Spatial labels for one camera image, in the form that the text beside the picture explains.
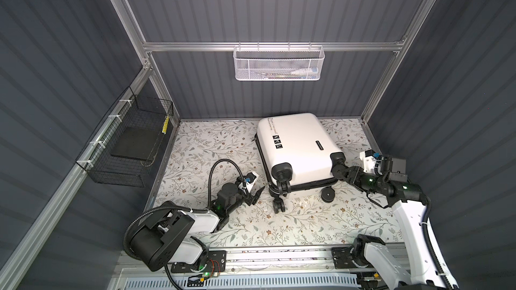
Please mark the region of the white hard-shell suitcase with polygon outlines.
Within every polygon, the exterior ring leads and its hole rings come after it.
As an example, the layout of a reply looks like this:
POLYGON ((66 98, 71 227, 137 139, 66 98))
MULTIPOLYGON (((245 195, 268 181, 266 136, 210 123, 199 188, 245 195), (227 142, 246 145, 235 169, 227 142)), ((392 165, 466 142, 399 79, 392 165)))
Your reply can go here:
POLYGON ((291 194, 320 191, 325 203, 335 200, 335 169, 346 157, 320 120, 311 113, 263 118, 255 141, 266 172, 275 213, 285 212, 291 194))

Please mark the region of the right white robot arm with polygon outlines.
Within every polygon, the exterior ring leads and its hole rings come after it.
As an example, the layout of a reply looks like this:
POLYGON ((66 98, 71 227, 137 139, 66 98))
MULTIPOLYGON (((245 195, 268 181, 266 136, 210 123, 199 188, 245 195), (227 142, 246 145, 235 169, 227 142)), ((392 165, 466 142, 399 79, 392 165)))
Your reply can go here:
POLYGON ((332 175, 366 193, 383 195, 399 224, 407 249, 409 269, 401 266, 386 243, 360 234, 348 257, 360 268, 372 266, 389 289, 459 289, 440 251, 429 215, 432 202, 404 173, 367 173, 360 166, 334 165, 332 175))

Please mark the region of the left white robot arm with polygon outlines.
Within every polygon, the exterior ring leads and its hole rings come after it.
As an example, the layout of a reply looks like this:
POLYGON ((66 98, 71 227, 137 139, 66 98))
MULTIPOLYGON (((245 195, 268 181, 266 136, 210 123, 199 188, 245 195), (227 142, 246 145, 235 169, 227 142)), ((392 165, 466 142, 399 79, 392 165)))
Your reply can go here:
POLYGON ((237 208, 255 205, 262 192, 262 187, 252 194, 251 188, 242 183, 227 183, 208 209, 183 208, 166 201, 127 227, 122 240, 124 251, 153 272, 168 264, 184 264, 193 271, 203 271, 209 250, 198 236, 222 230, 237 208))

